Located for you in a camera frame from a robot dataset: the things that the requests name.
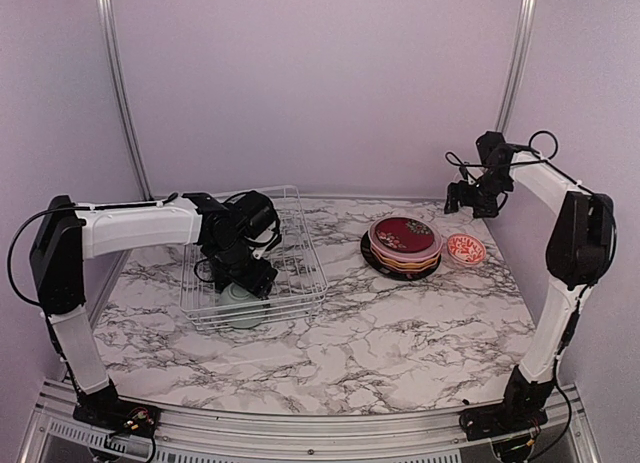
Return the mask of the red patterned white bowl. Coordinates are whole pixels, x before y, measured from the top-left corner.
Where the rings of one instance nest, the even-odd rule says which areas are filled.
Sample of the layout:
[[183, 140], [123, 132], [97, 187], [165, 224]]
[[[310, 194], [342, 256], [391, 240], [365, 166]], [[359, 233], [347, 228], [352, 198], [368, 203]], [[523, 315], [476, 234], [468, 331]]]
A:
[[482, 263], [487, 255], [486, 247], [479, 239], [464, 233], [449, 236], [446, 247], [453, 261], [463, 266], [476, 266]]

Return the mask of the dark brown plate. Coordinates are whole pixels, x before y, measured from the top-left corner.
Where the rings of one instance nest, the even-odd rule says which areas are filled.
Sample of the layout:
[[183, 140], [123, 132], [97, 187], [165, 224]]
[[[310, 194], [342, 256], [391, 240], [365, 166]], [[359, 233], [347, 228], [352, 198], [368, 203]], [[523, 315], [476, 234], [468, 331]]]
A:
[[407, 217], [382, 219], [373, 226], [373, 235], [383, 247], [399, 253], [419, 253], [435, 243], [428, 225]]

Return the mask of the pink plate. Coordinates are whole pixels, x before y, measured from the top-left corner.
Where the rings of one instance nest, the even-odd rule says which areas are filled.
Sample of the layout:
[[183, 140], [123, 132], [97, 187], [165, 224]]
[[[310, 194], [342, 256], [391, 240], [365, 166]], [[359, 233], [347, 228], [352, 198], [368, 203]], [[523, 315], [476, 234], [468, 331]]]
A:
[[379, 243], [379, 241], [373, 235], [373, 226], [377, 222], [373, 223], [369, 227], [368, 236], [370, 238], [371, 247], [377, 250], [383, 256], [386, 256], [401, 262], [419, 262], [419, 261], [424, 261], [426, 259], [430, 259], [433, 256], [435, 256], [438, 252], [441, 252], [441, 248], [443, 246], [443, 238], [433, 226], [429, 226], [427, 223], [425, 224], [428, 225], [433, 230], [435, 235], [435, 243], [430, 249], [419, 252], [419, 253], [399, 253], [393, 250], [386, 249]]

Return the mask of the yellow polka dot plate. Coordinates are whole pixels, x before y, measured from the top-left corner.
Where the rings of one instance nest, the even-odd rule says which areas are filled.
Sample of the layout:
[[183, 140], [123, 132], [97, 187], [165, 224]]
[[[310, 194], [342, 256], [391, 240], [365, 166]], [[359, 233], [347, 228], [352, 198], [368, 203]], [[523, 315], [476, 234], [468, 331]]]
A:
[[397, 271], [399, 273], [419, 273], [428, 269], [434, 268], [441, 258], [441, 253], [438, 252], [430, 259], [419, 262], [401, 262], [380, 254], [377, 250], [371, 249], [373, 256], [385, 267]]

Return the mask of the black striped plate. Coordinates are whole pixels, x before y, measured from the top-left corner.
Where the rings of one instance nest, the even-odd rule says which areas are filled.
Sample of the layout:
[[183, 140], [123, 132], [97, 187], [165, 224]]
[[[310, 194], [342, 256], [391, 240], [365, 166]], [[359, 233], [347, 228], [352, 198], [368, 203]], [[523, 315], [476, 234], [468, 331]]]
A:
[[417, 281], [420, 279], [424, 279], [433, 274], [439, 268], [442, 261], [442, 256], [439, 255], [430, 267], [422, 271], [396, 271], [383, 265], [382, 262], [374, 255], [371, 248], [370, 238], [367, 233], [364, 233], [360, 239], [360, 253], [364, 258], [364, 261], [370, 268], [374, 269], [387, 278], [391, 278], [397, 281]]

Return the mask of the maroon polka dot plate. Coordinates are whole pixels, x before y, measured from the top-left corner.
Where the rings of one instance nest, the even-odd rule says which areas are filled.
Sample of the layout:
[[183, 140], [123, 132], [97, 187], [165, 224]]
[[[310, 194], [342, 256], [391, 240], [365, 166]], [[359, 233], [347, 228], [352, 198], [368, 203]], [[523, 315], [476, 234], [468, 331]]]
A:
[[438, 256], [437, 258], [430, 260], [422, 266], [402, 267], [390, 263], [385, 263], [377, 258], [374, 254], [365, 254], [363, 258], [374, 269], [380, 270], [382, 273], [406, 276], [414, 276], [422, 273], [433, 272], [438, 268], [442, 260], [442, 258]]

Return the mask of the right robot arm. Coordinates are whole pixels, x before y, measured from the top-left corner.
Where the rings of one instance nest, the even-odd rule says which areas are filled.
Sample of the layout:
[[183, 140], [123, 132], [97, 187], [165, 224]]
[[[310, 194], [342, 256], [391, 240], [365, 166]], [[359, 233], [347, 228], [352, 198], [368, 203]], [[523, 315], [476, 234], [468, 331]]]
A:
[[534, 338], [507, 383], [495, 421], [515, 431], [542, 408], [557, 382], [557, 370], [575, 332], [584, 301], [608, 271], [617, 228], [613, 201], [587, 189], [547, 159], [520, 155], [510, 164], [488, 167], [471, 183], [447, 186], [445, 211], [473, 209], [476, 218], [497, 215], [499, 194], [518, 183], [556, 216], [545, 262], [549, 272], [544, 308]]

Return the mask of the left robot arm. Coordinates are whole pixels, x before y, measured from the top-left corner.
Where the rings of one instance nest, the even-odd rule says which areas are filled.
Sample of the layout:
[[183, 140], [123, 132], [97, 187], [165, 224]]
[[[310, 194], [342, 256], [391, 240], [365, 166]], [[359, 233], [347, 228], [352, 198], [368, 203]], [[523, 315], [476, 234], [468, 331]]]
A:
[[119, 427], [127, 413], [86, 314], [86, 260], [136, 248], [195, 245], [217, 290], [235, 285], [259, 299], [268, 296], [277, 276], [263, 255], [282, 240], [280, 217], [272, 200], [255, 190], [224, 201], [192, 192], [111, 205], [81, 205], [60, 195], [39, 219], [29, 254], [37, 303], [70, 368], [79, 405], [106, 428]]

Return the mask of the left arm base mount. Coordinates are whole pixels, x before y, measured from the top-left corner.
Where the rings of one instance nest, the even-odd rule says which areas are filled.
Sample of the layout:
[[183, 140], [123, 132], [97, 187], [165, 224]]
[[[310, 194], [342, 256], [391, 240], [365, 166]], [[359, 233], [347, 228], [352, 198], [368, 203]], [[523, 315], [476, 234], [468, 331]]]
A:
[[118, 400], [97, 406], [77, 404], [73, 411], [76, 421], [108, 430], [112, 436], [134, 435], [151, 438], [156, 431], [160, 409], [153, 405]]

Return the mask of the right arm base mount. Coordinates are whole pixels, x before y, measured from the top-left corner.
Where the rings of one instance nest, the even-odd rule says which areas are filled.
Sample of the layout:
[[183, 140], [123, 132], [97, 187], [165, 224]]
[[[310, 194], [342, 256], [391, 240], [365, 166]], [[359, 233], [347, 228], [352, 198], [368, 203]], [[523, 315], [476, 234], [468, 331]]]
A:
[[468, 441], [493, 438], [524, 431], [548, 422], [544, 409], [510, 413], [503, 403], [469, 407], [459, 415], [459, 426]]

